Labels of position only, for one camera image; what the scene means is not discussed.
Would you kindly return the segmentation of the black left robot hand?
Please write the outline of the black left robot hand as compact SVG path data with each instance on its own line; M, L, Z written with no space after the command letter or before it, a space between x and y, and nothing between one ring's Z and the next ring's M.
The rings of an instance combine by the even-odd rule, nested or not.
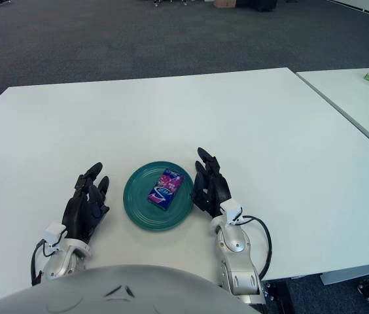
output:
M94 184L102 168L103 164L98 162L86 173L79 175L75 192L66 205L61 221L66 227L67 238L89 244L97 226L110 210L105 205L108 176L104 176L97 186Z

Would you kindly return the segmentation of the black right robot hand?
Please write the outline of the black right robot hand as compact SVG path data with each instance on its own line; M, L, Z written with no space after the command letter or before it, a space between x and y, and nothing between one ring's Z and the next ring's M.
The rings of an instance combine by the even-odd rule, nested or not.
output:
M222 215L220 204L231 199L231 193L217 159L201 147L197 153L203 163L195 162L196 177L190 197L196 207L215 218Z

